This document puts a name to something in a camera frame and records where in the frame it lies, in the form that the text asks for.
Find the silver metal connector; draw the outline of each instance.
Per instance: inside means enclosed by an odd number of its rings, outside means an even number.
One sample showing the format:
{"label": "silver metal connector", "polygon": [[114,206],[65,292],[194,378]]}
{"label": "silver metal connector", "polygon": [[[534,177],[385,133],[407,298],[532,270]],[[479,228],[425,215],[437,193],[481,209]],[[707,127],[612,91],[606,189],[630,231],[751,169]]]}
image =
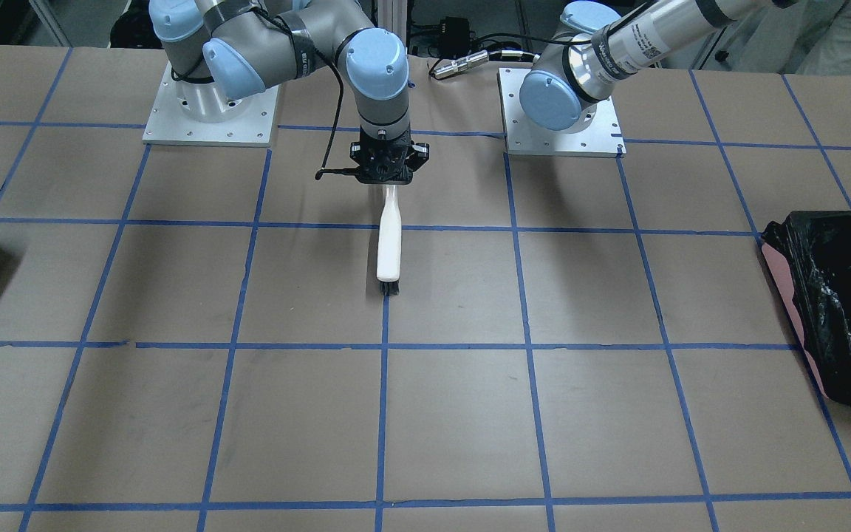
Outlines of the silver metal connector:
{"label": "silver metal connector", "polygon": [[437,68],[435,70],[435,78],[436,80],[445,80],[446,78],[451,78],[452,75],[462,74],[462,72],[465,72],[466,70],[479,67],[479,65],[486,64],[487,62],[488,51],[482,50],[470,56],[457,58],[456,60],[453,60],[452,63]]}

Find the black bag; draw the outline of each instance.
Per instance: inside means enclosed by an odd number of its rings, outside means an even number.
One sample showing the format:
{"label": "black bag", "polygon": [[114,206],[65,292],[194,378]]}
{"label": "black bag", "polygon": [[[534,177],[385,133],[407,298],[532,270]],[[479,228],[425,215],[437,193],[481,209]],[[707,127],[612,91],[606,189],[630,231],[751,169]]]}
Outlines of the black bag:
{"label": "black bag", "polygon": [[824,396],[851,406],[851,212],[793,212],[761,236]]}

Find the black power adapter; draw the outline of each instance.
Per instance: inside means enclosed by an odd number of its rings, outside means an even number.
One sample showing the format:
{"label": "black power adapter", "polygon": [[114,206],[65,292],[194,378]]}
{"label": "black power adapter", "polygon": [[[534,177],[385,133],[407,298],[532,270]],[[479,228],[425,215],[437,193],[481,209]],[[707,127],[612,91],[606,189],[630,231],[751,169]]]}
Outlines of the black power adapter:
{"label": "black power adapter", "polygon": [[472,51],[468,19],[445,17],[439,21],[439,57],[462,58]]}

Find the white mounting plate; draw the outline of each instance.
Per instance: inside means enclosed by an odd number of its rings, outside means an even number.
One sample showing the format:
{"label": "white mounting plate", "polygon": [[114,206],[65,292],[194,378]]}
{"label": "white mounting plate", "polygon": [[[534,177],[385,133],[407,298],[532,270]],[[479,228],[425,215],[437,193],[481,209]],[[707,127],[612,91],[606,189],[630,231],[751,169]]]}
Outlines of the white mounting plate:
{"label": "white mounting plate", "polygon": [[199,122],[182,110],[178,82],[166,64],[156,100],[146,119],[144,144],[192,146],[250,146],[267,148],[274,135],[278,87],[245,98],[246,109],[224,122]]}
{"label": "white mounting plate", "polygon": [[577,157],[615,157],[626,154],[619,120],[612,107],[612,98],[597,104],[592,122],[580,132],[553,132],[533,123],[518,94],[530,68],[499,68],[501,109],[507,134],[507,153],[513,155],[570,155]]}

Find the white object in bin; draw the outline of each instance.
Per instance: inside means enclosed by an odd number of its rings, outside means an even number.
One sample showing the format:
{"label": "white object in bin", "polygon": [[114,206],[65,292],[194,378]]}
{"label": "white object in bin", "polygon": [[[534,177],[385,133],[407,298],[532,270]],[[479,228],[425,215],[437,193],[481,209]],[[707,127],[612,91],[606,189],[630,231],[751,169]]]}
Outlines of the white object in bin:
{"label": "white object in bin", "polygon": [[397,185],[386,185],[386,201],[379,219],[379,246],[376,252],[376,279],[398,282],[403,252],[403,219],[399,215]]}

